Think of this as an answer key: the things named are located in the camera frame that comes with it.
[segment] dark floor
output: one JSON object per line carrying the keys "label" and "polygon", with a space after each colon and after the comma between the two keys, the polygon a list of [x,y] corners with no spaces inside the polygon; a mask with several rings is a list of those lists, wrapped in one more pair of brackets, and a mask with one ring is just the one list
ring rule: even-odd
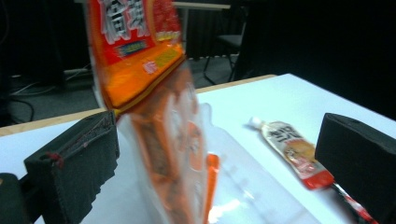
{"label": "dark floor", "polygon": [[[203,76],[205,61],[206,59],[189,60],[196,89],[211,86]],[[216,58],[211,61],[208,71],[208,75],[217,83],[224,83],[231,69],[227,59]],[[67,74],[68,80],[64,89],[40,86],[39,83],[24,81],[23,77],[13,77],[12,100],[8,107],[12,123],[48,119],[98,108],[92,89],[91,71],[68,71]]]}

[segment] wooden table edge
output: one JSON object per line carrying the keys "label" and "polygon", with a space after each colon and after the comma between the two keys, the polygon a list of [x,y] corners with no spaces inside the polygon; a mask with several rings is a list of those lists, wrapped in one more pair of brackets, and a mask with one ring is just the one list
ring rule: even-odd
{"label": "wooden table edge", "polygon": [[[270,77],[276,77],[276,75],[266,75],[266,76],[261,76],[261,77],[253,77],[253,78],[238,80],[238,81],[234,81],[234,82],[228,82],[228,83],[219,84],[216,86],[210,86],[210,87],[197,89],[196,92],[203,93],[203,92],[207,92],[207,91],[215,91],[215,90],[228,88],[228,87],[232,87],[232,86],[236,86],[236,85],[246,84],[246,83],[253,82],[253,81],[267,79]],[[51,125],[66,123],[66,122],[69,122],[72,120],[83,119],[85,117],[88,117],[89,115],[97,114],[97,113],[103,112],[105,110],[106,110],[105,108],[96,108],[96,109],[92,109],[92,110],[77,112],[74,114],[62,115],[62,116],[55,117],[55,118],[41,119],[41,120],[35,120],[32,122],[11,125],[11,126],[0,128],[0,136],[6,136],[6,135],[14,134],[14,133],[27,132],[27,131],[31,131],[34,129],[48,127]]]}

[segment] table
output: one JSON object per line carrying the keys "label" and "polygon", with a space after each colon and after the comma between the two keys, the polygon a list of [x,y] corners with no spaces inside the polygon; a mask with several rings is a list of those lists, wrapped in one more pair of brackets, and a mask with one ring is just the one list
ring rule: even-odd
{"label": "table", "polygon": [[[200,92],[198,99],[201,104],[211,105],[212,123],[226,130],[248,155],[315,217],[318,223],[350,223],[351,216],[337,201],[334,191],[306,189],[289,166],[264,144],[257,132],[247,128],[246,124],[251,116],[267,121],[282,120],[292,124],[308,141],[316,143],[321,120],[326,112],[358,119],[391,137],[396,137],[394,132],[396,122],[293,75],[263,78],[266,77],[198,90]],[[23,133],[18,131],[29,129],[26,128],[28,124],[24,126],[25,128],[3,128],[0,129],[0,133],[4,135],[7,132],[9,135],[0,138],[0,146],[2,149],[14,150],[17,148],[26,150],[26,146],[37,147],[75,122],[69,121],[49,127],[45,126],[51,124],[50,122],[43,122],[43,128]],[[2,160],[0,162],[7,164],[6,159],[5,154],[0,150],[0,160]],[[0,169],[0,172],[5,171],[3,166]]]}

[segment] white table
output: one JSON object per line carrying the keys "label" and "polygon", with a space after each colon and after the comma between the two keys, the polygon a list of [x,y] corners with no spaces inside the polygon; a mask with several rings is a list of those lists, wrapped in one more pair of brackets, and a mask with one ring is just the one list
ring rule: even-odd
{"label": "white table", "polygon": [[[198,98],[201,104],[211,105],[213,124],[226,130],[246,150],[246,153],[268,171],[273,180],[306,208],[319,223],[350,223],[351,216],[340,206],[332,189],[306,189],[289,166],[264,144],[259,133],[247,127],[249,118],[256,116],[266,121],[285,121],[293,125],[308,141],[316,143],[323,115],[331,112],[358,119],[396,138],[394,120],[387,119],[293,75],[203,92],[198,94]],[[23,159],[74,123],[76,121],[0,137],[0,173],[11,172],[18,177],[25,175]],[[124,141],[125,139],[121,137],[121,146],[125,144],[122,143]],[[121,153],[124,156],[119,158],[119,164],[123,164],[123,170],[120,175],[116,173],[115,177],[102,186],[102,193],[97,195],[97,200],[93,203],[92,213],[103,214],[108,210],[108,203],[114,202],[108,201],[112,195],[106,193],[114,188],[117,188],[120,195],[129,197],[119,198],[116,203],[121,203],[120,209],[106,218],[114,220],[111,218],[129,218],[132,213],[145,213],[142,207],[135,204],[142,200],[139,195],[134,194],[134,184],[138,180],[128,185],[125,181],[120,182],[116,178],[125,179],[134,176],[134,167],[130,162],[128,163],[128,157],[131,157],[128,153]],[[92,216],[90,213],[83,222],[92,223],[94,221]]]}

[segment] black cable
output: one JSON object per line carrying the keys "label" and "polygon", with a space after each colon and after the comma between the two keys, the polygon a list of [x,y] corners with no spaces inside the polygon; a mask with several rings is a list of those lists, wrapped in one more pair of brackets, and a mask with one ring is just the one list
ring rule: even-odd
{"label": "black cable", "polygon": [[18,102],[21,104],[28,105],[30,107],[32,113],[30,114],[30,119],[27,122],[33,121],[33,117],[35,116],[35,109],[33,108],[33,105],[31,105],[30,103],[28,103],[26,101],[17,100],[17,99],[9,99],[9,101]]}

